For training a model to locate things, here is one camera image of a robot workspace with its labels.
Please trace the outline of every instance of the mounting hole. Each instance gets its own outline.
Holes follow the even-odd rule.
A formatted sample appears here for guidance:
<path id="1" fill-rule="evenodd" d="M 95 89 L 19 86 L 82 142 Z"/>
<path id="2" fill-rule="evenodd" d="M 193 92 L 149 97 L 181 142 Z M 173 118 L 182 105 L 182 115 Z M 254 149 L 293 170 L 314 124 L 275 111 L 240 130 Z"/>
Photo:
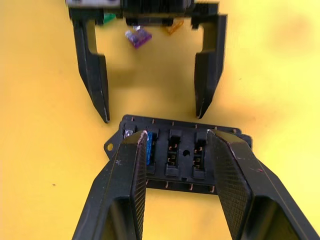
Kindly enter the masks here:
<path id="1" fill-rule="evenodd" d="M 190 156 L 189 150 L 184 150 L 183 153 L 182 153 L 182 155 L 183 155 L 183 156 L 187 156 L 187 155 Z"/>
<path id="2" fill-rule="evenodd" d="M 114 145 L 112 143 L 109 143 L 108 146 L 106 146 L 106 149 L 108 151 L 112 151 L 113 148 L 114 148 Z"/>

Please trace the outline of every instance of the green fuse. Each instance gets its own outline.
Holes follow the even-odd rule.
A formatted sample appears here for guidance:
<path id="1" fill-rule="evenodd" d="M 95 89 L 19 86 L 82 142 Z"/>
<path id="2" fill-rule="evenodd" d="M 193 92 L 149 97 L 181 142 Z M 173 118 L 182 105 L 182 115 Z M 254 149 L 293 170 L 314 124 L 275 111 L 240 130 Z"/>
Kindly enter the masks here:
<path id="1" fill-rule="evenodd" d="M 116 15 L 113 14 L 113 13 L 105 13 L 104 17 L 103 17 L 103 24 L 106 24 L 106 23 L 110 22 L 115 17 L 116 17 Z"/>

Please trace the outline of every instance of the purple fuse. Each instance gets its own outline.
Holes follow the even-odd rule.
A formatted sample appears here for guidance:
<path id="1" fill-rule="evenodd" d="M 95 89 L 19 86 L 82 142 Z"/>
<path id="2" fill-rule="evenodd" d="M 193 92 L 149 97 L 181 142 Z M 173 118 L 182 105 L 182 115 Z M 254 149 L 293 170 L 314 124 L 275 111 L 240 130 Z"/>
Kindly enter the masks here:
<path id="1" fill-rule="evenodd" d="M 152 38 L 152 35 L 142 29 L 140 26 L 134 28 L 136 32 L 126 31 L 126 38 L 132 43 L 132 45 L 137 49 L 141 45 L 145 44 L 148 40 Z"/>

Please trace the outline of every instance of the black robotic claw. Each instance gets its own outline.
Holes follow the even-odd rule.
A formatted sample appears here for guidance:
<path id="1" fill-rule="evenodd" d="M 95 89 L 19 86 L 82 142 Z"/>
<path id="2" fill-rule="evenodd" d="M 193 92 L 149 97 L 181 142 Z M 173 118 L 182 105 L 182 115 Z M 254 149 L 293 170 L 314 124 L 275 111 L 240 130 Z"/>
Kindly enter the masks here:
<path id="1" fill-rule="evenodd" d="M 104 12 L 126 18 L 128 25 L 169 26 L 174 17 L 185 17 L 191 18 L 192 29 L 202 26 L 203 49 L 195 55 L 194 90 L 196 116 L 203 117 L 212 102 L 224 62 L 227 16 L 218 14 L 217 3 L 194 3 L 193 0 L 66 2 L 73 23 L 80 76 L 106 123 L 110 120 L 106 59 L 97 54 L 95 34 L 95 24 L 102 24 Z"/>
<path id="2" fill-rule="evenodd" d="M 206 137 L 233 240 L 320 239 L 279 178 L 243 139 L 219 130 L 208 130 Z M 142 239 L 146 143 L 145 131 L 123 140 L 94 180 L 73 240 Z"/>

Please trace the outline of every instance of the yellow table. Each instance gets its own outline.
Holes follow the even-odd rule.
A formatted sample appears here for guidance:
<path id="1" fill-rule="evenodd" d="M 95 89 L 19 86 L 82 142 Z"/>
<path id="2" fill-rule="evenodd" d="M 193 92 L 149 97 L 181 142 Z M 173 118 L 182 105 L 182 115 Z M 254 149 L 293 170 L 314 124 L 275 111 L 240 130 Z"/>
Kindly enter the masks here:
<path id="1" fill-rule="evenodd" d="M 63 0 L 0 2 L 0 239 L 69 240 L 104 142 L 125 114 L 237 127 L 320 233 L 320 1 L 224 0 L 224 72 L 195 118 L 202 31 L 148 28 L 135 50 L 124 21 L 96 28 L 109 78 L 104 124 L 78 73 Z M 143 239 L 230 240 L 217 196 L 147 189 Z"/>

